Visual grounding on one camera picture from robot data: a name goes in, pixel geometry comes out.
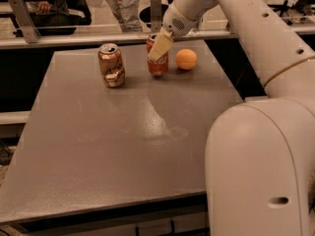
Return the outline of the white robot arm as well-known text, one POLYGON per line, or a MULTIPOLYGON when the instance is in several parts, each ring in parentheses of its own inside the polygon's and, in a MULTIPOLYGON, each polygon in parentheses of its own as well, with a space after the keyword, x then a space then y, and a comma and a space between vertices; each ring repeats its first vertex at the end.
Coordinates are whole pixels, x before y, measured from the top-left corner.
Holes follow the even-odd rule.
POLYGON ((312 236, 315 52, 263 0, 173 0, 149 57, 156 61, 220 6, 264 89, 221 114, 208 134, 211 236, 312 236))

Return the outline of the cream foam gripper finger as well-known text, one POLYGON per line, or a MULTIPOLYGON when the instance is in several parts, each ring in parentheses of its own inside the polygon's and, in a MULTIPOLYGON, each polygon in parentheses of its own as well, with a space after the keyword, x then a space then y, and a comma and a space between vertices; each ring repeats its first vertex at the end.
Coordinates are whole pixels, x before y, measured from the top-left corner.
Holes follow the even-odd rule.
POLYGON ((152 46, 148 58, 156 62, 162 55, 164 55, 172 46, 173 37, 172 32, 167 30, 161 30, 156 38, 154 45, 152 46))

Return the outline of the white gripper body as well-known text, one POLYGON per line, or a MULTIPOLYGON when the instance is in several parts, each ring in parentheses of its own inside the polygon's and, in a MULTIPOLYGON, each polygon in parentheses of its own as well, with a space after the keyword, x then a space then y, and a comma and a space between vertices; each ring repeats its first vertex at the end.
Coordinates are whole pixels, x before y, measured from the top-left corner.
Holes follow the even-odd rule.
POLYGON ((165 30, 172 33, 174 37, 186 35, 199 19, 196 13, 190 14, 190 9, 185 6, 171 3, 163 15, 162 26, 165 30))

